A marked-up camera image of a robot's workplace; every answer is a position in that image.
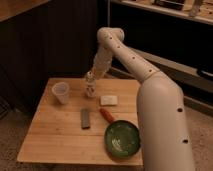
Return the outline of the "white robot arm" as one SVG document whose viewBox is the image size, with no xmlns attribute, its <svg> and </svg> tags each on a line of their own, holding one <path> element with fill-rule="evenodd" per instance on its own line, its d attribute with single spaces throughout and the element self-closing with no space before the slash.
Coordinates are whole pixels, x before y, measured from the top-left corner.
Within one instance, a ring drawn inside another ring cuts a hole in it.
<svg viewBox="0 0 213 171">
<path fill-rule="evenodd" d="M 136 104 L 145 171 L 196 171 L 182 89 L 124 45 L 124 31 L 102 27 L 91 72 L 100 79 L 117 58 L 140 83 Z"/>
</svg>

